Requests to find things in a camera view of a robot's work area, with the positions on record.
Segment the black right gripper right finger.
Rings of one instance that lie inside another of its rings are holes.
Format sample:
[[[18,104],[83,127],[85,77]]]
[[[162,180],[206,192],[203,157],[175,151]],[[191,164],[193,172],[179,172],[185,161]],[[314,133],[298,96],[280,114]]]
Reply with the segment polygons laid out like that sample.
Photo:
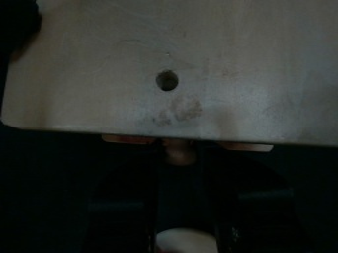
[[[219,253],[314,253],[285,178],[229,153],[207,153],[202,164]]]

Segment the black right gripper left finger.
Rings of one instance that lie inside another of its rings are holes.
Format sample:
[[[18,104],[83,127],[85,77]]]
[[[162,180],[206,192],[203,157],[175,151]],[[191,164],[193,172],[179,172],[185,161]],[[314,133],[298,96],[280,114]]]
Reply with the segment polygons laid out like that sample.
[[[153,159],[134,159],[97,185],[83,253],[158,253],[158,203],[158,165]]]

